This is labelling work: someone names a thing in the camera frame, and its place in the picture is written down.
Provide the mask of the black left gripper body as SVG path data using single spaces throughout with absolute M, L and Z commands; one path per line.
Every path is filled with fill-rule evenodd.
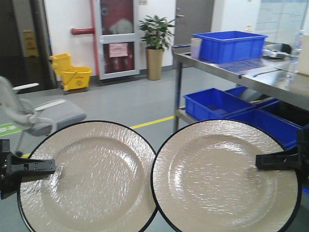
M 0 140 L 0 199 L 4 200 L 17 193 L 21 177 L 16 174 L 15 168 L 21 165 L 22 158 L 11 152 L 10 140 Z

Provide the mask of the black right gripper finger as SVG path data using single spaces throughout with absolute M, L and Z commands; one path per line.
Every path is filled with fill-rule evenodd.
M 301 170 L 302 163 L 297 149 L 289 149 L 276 153 L 256 155 L 255 166 L 264 171 Z

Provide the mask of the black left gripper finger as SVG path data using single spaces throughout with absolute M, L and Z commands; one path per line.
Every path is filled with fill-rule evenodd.
M 54 159 L 25 159 L 12 155 L 11 177 L 37 177 L 53 174 L 56 171 Z

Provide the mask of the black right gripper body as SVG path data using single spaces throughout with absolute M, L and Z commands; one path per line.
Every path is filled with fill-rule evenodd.
M 303 169 L 309 168 L 309 129 L 297 131 L 298 156 Z

